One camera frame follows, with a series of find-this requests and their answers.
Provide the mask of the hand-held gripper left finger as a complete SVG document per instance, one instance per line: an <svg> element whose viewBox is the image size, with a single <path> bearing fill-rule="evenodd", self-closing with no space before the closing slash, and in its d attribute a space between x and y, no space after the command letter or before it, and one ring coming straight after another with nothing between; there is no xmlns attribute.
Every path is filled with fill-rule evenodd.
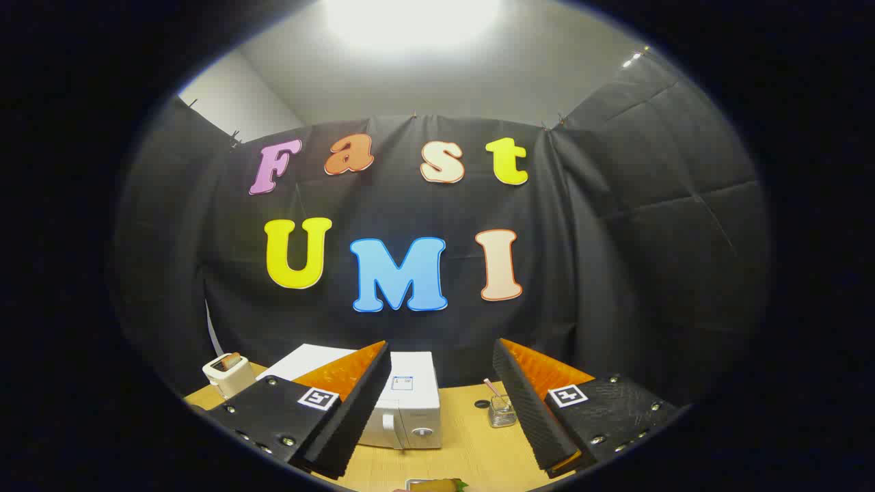
<svg viewBox="0 0 875 492"><path fill-rule="evenodd" d="M390 347L380 340L303 376L266 374L205 416L259 454L337 479L346 473L390 369Z"/></svg>

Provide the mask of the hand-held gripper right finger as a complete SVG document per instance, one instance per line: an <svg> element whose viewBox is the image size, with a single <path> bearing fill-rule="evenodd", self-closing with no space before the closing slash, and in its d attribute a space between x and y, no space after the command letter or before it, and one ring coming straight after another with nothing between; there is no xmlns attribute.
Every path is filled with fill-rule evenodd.
<svg viewBox="0 0 875 492"><path fill-rule="evenodd" d="M493 367L550 478L625 454L681 411L631 378L591 376L512 340L496 340Z"/></svg>

